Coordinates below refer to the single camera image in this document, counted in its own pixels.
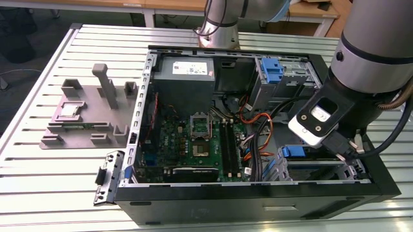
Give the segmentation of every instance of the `white table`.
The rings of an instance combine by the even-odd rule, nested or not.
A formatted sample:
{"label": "white table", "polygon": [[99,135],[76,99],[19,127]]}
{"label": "white table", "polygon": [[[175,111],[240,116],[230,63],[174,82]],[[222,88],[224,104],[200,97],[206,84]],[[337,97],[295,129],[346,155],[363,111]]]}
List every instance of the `white table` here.
{"label": "white table", "polygon": [[[240,33],[242,49],[321,54],[327,65],[335,39]],[[93,207],[95,174],[112,149],[41,150],[39,142],[65,78],[97,84],[92,65],[104,61],[115,85],[141,82],[149,44],[196,46],[190,30],[83,25],[71,29],[0,139],[0,231],[108,231],[137,227],[117,206]],[[378,145],[401,113],[385,112],[369,127]],[[151,226],[151,231],[399,231],[413,230],[413,124],[381,155],[402,195],[330,220]]]}
{"label": "white table", "polygon": [[[48,2],[23,2],[13,0],[0,0],[0,6],[8,7],[24,7],[24,8],[40,8],[51,9],[52,14],[56,17],[57,12],[53,10],[73,10],[73,11],[99,11],[99,12],[120,12],[120,13],[140,13],[144,16],[145,27],[155,27],[155,15],[190,15],[190,16],[203,16],[202,11],[184,11],[184,10],[168,10],[168,9],[151,9],[141,8],[140,4],[124,4],[124,7],[115,6],[92,6],[92,5],[76,5],[76,4],[60,4]],[[318,28],[315,30],[314,36],[323,37],[330,29],[330,26],[335,18],[325,17],[288,17],[291,22],[306,22],[318,23]]]}

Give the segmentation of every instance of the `metal bracket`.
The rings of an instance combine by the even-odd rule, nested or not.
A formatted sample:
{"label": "metal bracket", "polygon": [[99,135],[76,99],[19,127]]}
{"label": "metal bracket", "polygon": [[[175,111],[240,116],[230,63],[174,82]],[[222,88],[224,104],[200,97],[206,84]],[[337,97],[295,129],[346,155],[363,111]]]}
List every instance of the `metal bracket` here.
{"label": "metal bracket", "polygon": [[95,194],[93,206],[115,204],[113,200],[121,172],[123,157],[123,151],[113,151],[105,156],[95,180],[99,186]]}

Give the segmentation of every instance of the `sticker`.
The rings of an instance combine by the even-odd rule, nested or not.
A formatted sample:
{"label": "sticker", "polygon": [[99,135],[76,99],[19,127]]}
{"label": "sticker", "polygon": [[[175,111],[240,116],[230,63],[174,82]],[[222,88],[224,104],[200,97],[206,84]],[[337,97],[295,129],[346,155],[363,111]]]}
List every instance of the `sticker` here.
{"label": "sticker", "polygon": [[251,106],[248,103],[244,104],[244,107],[246,107],[246,109],[247,109],[248,111],[251,111],[252,106]]}
{"label": "sticker", "polygon": [[124,6],[137,6],[137,7],[141,7],[140,4],[132,4],[132,3],[124,3],[123,5],[124,5]]}
{"label": "sticker", "polygon": [[251,173],[252,173],[252,169],[244,168],[244,174],[246,174],[246,175],[251,175]]}
{"label": "sticker", "polygon": [[207,75],[204,62],[174,62],[172,74]]}

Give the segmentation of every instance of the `red wire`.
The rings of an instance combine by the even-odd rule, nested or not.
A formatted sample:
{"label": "red wire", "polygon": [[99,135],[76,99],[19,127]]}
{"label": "red wire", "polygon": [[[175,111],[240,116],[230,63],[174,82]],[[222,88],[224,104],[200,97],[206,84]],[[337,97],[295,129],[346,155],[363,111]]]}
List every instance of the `red wire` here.
{"label": "red wire", "polygon": [[152,114],[152,118],[149,120],[149,130],[148,130],[148,133],[147,133],[147,136],[144,138],[144,141],[148,139],[149,137],[149,132],[152,130],[152,125],[153,125],[153,122],[155,122],[155,116],[156,116],[156,112],[158,112],[158,93],[155,94],[155,110],[153,110],[153,114]]}

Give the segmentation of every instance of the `chair leg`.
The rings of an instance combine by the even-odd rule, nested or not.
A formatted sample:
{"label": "chair leg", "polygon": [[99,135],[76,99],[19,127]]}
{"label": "chair leg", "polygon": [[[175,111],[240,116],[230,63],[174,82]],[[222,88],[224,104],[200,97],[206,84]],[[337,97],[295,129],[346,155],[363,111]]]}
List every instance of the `chair leg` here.
{"label": "chair leg", "polygon": [[53,18],[60,18],[60,10],[51,9],[51,13],[52,13]]}

